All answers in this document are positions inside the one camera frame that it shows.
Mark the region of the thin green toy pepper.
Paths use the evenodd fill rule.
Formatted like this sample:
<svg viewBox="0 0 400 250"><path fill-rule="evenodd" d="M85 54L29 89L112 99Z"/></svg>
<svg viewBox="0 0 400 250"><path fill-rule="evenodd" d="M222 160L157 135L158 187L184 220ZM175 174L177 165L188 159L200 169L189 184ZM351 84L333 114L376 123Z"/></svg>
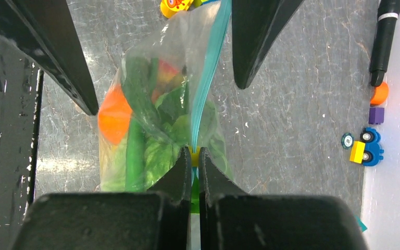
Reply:
<svg viewBox="0 0 400 250"><path fill-rule="evenodd" d="M126 149L126 183L128 192L144 190L144 148L145 133L136 118L130 120Z"/></svg>

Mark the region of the orange toy fruit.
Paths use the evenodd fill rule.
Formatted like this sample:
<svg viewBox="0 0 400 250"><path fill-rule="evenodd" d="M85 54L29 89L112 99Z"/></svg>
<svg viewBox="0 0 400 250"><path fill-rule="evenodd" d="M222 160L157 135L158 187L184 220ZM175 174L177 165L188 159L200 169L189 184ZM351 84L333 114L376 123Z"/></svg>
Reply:
<svg viewBox="0 0 400 250"><path fill-rule="evenodd" d="M111 144L119 144L129 130L131 116L132 109L120 84L112 85L105 95L97 116L101 135Z"/></svg>

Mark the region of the green toy cabbage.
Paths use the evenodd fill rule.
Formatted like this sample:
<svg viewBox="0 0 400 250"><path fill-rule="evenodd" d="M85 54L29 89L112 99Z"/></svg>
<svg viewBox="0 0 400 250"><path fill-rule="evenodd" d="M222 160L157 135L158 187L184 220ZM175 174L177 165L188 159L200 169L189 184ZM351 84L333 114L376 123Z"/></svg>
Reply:
<svg viewBox="0 0 400 250"><path fill-rule="evenodd" d="M185 77L179 87L163 94L153 104L151 96L160 59L181 70ZM120 84L132 109L131 119L136 118L145 133L144 190L173 167L183 147L208 148L215 163L226 174L231 174L216 105L209 99L203 105L194 103L201 92L196 66L162 57L129 56L122 61L111 86L115 84ZM99 131L99 188L103 192L127 192L127 139L128 132L119 144L113 145Z"/></svg>

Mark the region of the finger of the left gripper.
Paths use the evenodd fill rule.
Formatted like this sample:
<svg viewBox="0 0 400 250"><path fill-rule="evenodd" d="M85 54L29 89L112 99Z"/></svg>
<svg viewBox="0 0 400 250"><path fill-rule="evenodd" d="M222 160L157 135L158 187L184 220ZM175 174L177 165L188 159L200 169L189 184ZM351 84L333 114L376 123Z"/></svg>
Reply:
<svg viewBox="0 0 400 250"><path fill-rule="evenodd" d="M274 41L303 0L232 1L232 62L235 84L248 88Z"/></svg>
<svg viewBox="0 0 400 250"><path fill-rule="evenodd" d="M0 37L19 49L87 114L99 105L66 1L0 1Z"/></svg>

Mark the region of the clear zip top bag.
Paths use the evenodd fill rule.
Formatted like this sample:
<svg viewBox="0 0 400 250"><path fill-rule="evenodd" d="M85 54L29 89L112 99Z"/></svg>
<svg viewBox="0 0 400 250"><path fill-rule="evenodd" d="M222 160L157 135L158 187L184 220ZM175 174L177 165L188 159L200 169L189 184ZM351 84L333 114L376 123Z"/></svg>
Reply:
<svg viewBox="0 0 400 250"><path fill-rule="evenodd" d="M97 115L101 191L147 190L186 146L233 176L209 96L230 16L230 1L181 11L127 50Z"/></svg>

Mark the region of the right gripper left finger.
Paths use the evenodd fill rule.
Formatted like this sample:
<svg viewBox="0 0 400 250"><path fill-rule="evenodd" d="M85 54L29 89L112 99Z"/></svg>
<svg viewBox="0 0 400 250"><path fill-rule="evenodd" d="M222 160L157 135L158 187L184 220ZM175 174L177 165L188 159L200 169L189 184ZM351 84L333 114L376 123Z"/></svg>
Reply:
<svg viewBox="0 0 400 250"><path fill-rule="evenodd" d="M145 192L51 193L30 207L12 249L189 249L191 154Z"/></svg>

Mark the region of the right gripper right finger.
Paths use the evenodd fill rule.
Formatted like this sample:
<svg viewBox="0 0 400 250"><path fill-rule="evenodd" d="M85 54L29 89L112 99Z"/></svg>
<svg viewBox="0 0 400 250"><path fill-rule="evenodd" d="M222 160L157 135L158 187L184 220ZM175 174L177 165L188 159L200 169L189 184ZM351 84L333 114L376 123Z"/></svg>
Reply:
<svg viewBox="0 0 400 250"><path fill-rule="evenodd" d="M367 249L353 213L338 197L250 195L198 156L202 249Z"/></svg>

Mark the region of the red toy apple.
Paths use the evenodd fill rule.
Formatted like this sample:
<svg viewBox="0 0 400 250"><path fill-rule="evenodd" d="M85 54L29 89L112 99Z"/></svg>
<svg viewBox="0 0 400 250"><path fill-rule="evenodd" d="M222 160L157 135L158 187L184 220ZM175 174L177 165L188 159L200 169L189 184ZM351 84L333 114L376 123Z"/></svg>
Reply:
<svg viewBox="0 0 400 250"><path fill-rule="evenodd" d="M157 82L152 92L151 100L154 104L165 93L179 87L184 81L185 75L181 70L174 68L169 63L159 60Z"/></svg>

